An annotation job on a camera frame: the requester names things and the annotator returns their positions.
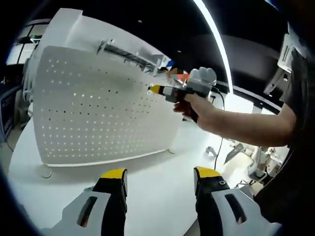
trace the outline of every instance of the pegboard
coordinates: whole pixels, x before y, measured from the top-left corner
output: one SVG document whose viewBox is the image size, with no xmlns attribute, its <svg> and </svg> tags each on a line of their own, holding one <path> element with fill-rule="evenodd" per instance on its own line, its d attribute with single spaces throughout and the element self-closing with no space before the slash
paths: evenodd
<svg viewBox="0 0 315 236">
<path fill-rule="evenodd" d="M 168 149 L 182 116 L 147 93 L 162 78 L 110 54 L 49 46 L 35 78 L 34 129 L 44 164 L 80 166 Z"/>
</svg>

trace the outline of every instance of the floor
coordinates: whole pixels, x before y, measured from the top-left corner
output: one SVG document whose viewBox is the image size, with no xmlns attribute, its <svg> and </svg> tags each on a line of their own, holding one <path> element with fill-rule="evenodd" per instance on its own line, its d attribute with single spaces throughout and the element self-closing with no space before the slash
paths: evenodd
<svg viewBox="0 0 315 236">
<path fill-rule="evenodd" d="M 15 149 L 15 145 L 18 142 L 21 133 L 22 130 L 20 128 L 20 125 L 16 125 L 7 138 L 8 143 L 0 143 L 0 162 L 5 175 L 8 174 L 12 156 L 12 150 L 9 148 L 9 146 L 13 150 Z"/>
</svg>

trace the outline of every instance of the human arm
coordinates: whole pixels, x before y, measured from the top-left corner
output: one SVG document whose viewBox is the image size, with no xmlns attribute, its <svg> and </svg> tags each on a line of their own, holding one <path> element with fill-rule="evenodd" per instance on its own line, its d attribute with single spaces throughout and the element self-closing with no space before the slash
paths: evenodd
<svg viewBox="0 0 315 236">
<path fill-rule="evenodd" d="M 247 144 L 263 147 L 284 146 L 295 127 L 295 113 L 286 104 L 281 112 L 274 116 L 223 111 L 196 94 L 187 94 L 185 100 L 198 114 L 197 124 L 200 128 Z M 185 103 L 176 104 L 174 111 L 190 116 L 190 109 Z"/>
</svg>

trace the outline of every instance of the person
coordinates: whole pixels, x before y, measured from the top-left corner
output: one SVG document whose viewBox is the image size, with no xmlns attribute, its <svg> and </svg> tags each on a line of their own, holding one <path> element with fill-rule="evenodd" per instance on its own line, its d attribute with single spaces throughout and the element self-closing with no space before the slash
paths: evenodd
<svg viewBox="0 0 315 236">
<path fill-rule="evenodd" d="M 292 15 L 289 17 L 293 19 L 293 25 L 299 29 L 298 32 L 303 35 L 304 42 L 313 47 L 314 45 L 310 44 L 314 42 L 310 22 L 313 25 L 315 21 L 310 21 L 310 18 L 314 18 L 311 15 L 314 8 L 310 10 L 306 7 L 310 1 L 290 0 L 288 4 L 281 0 L 275 2 L 284 9 L 283 12 L 295 12 L 294 16 L 300 16 L 301 20 L 293 19 Z M 192 108 L 199 116 L 197 125 L 201 129 L 224 138 L 261 147 L 285 145 L 290 147 L 279 173 L 254 198 L 267 220 L 283 225 L 285 235 L 298 235 L 302 228 L 305 230 L 311 227 L 308 218 L 314 210 L 313 199 L 309 192 L 309 187 L 312 185 L 310 178 L 312 165 L 304 164 L 304 161 L 308 161 L 305 157 L 312 151 L 307 142 L 304 142 L 306 131 L 303 127 L 307 106 L 302 92 L 305 89 L 305 81 L 312 80 L 314 59 L 311 50 L 308 51 L 308 55 L 302 55 L 304 49 L 296 47 L 292 52 L 290 84 L 284 94 L 282 109 L 277 115 L 223 111 L 196 94 L 187 94 L 186 102 L 174 105 L 175 112 L 187 117 L 190 117 Z"/>
</svg>

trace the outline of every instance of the dark sleeve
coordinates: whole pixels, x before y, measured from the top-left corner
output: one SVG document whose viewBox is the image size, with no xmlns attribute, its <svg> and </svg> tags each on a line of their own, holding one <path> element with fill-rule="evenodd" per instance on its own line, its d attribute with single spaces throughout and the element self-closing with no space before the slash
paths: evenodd
<svg viewBox="0 0 315 236">
<path fill-rule="evenodd" d="M 292 52 L 293 61 L 291 64 L 292 72 L 291 76 L 288 79 L 288 87 L 284 92 L 283 101 L 288 105 L 296 115 L 297 121 L 302 117 L 303 113 L 303 104 L 302 104 L 302 84 L 301 84 L 301 75 L 302 75 L 302 65 L 300 61 L 300 55 L 296 52 Z"/>
</svg>

